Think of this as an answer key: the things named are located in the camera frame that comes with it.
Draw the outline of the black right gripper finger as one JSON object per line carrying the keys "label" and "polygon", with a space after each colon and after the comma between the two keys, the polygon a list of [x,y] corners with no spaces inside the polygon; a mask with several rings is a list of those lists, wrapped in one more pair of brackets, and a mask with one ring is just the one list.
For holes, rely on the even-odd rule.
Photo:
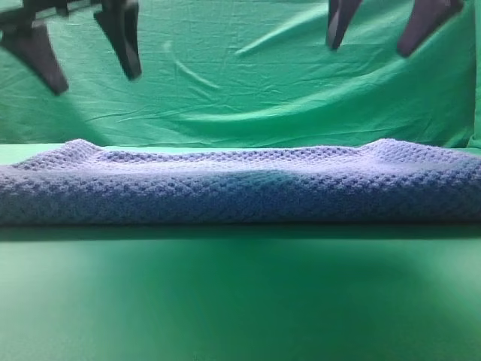
{"label": "black right gripper finger", "polygon": [[329,0],[326,45],[337,50],[362,0]]}
{"label": "black right gripper finger", "polygon": [[415,0],[407,25],[402,32],[397,52],[411,56],[441,26],[464,7],[460,0]]}

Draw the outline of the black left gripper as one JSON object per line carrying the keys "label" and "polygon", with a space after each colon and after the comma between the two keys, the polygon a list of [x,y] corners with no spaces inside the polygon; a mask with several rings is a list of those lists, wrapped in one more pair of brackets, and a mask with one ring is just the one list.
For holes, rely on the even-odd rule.
{"label": "black left gripper", "polygon": [[29,68],[54,94],[68,90],[68,82],[53,52],[47,27],[31,26],[49,17],[68,17],[76,11],[98,7],[94,19],[109,40],[124,74],[138,79],[141,61],[138,49],[138,1],[22,1],[20,6],[1,10],[1,47]]}

